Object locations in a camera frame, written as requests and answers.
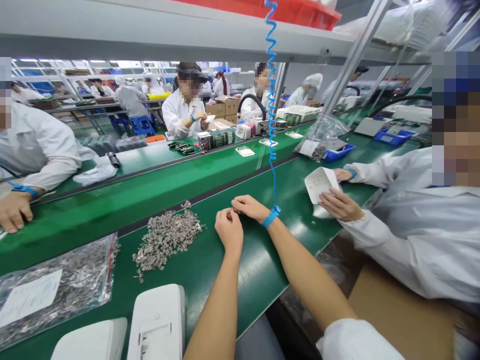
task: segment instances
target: sticker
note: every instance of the sticker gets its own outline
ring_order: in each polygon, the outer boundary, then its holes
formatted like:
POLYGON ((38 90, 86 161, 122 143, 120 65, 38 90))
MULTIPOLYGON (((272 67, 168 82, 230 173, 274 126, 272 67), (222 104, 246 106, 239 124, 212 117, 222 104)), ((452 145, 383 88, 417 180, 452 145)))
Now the sticker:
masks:
POLYGON ((300 148, 300 154, 311 157, 318 145, 318 142, 305 140, 300 148))
POLYGON ((62 269, 14 287, 0 310, 0 328, 52 305, 61 277, 62 269))

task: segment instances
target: worker's left hand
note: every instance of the worker's left hand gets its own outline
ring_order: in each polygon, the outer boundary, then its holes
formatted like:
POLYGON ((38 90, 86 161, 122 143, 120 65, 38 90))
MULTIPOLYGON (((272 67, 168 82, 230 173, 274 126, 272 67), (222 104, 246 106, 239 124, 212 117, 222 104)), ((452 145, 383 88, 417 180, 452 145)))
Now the worker's left hand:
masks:
POLYGON ((365 214, 362 208, 345 193, 334 188, 330 188, 330 191, 334 196, 328 192, 322 192, 318 204, 327 210, 335 219, 343 222, 351 222, 364 217, 365 214))
POLYGON ((229 207, 216 213, 215 230, 225 247, 225 256, 240 259, 244 244, 244 229, 239 215, 229 207))

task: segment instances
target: plastic container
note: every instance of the plastic container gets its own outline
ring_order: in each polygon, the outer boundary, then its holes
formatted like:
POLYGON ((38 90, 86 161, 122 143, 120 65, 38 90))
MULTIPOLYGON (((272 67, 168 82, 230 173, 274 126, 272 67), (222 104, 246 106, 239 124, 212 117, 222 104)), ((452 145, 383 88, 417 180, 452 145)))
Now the plastic container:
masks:
POLYGON ((347 144, 342 151, 325 150, 325 153, 321 158, 327 163, 332 163, 338 159, 346 157, 355 148, 355 145, 347 144))
POLYGON ((388 128, 380 130, 373 139, 385 144, 401 145, 416 134, 415 131, 410 130, 400 130, 398 134, 387 134, 388 130, 388 128))
MULTIPOLYGON (((231 13, 265 18, 270 12, 264 0, 175 0, 231 13)), ((277 0, 273 19, 279 22, 332 31, 342 14, 320 2, 310 0, 277 0)))

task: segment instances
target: clear plastic bag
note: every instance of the clear plastic bag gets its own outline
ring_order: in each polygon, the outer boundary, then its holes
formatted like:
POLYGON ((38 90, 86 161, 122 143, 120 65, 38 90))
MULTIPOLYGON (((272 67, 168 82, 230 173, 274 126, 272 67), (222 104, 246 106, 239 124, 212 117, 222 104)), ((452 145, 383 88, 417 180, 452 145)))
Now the clear plastic bag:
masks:
POLYGON ((53 303, 0 327, 0 351, 106 304, 112 294, 117 233, 0 277, 0 314, 14 288, 61 271, 53 303))
POLYGON ((350 128, 336 117, 321 112, 293 152, 319 163, 328 144, 349 131, 350 128))

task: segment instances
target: blue bin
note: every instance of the blue bin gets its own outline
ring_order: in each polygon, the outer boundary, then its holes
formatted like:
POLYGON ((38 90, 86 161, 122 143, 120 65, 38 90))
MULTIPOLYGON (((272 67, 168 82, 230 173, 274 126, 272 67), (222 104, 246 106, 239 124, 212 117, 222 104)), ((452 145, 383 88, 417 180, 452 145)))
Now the blue bin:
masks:
POLYGON ((341 159, 346 157, 349 152, 355 149, 356 146, 352 144, 345 145, 345 148, 342 151, 333 151, 333 150, 325 150, 325 153, 321 157, 327 163, 334 162, 335 160, 341 159))
POLYGON ((410 130, 400 130, 398 134, 387 134, 388 130, 388 128, 380 130, 373 139, 385 144, 401 145, 416 134, 415 131, 410 130))

